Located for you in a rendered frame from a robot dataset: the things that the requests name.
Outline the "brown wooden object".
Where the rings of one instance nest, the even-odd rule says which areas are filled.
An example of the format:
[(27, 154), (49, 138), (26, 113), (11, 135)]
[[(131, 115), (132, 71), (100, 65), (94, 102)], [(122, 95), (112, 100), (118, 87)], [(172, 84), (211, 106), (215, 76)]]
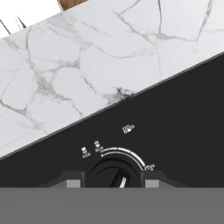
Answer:
[(73, 8), (76, 5), (83, 4), (87, 0), (57, 0), (59, 7), (63, 10), (66, 11), (70, 8)]

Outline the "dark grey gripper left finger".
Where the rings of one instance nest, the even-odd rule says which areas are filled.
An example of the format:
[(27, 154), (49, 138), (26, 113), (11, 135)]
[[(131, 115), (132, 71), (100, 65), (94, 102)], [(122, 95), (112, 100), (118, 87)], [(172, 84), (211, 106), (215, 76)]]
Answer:
[(64, 171), (56, 179), (41, 185), (42, 188), (82, 188), (84, 186), (84, 171)]

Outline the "black hob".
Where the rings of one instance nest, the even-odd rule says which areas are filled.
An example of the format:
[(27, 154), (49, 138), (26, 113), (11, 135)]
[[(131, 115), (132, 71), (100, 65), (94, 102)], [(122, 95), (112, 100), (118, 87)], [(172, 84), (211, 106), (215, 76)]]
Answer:
[(0, 187), (41, 187), (119, 158), (184, 187), (224, 187), (224, 52), (0, 158)]

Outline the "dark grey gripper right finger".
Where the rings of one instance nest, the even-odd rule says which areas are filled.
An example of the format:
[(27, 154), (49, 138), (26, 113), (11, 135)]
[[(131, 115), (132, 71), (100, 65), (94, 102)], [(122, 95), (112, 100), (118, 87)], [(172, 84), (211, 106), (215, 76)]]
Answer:
[(142, 174), (145, 188), (181, 188), (183, 184), (168, 179), (161, 171), (146, 171)]

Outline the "black hob knob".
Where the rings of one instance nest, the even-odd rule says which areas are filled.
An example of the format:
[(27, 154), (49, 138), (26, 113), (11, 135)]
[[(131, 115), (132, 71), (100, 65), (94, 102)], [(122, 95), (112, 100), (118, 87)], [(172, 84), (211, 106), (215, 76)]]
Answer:
[(103, 159), (86, 172), (85, 187), (138, 188), (142, 186), (140, 171), (119, 158)]

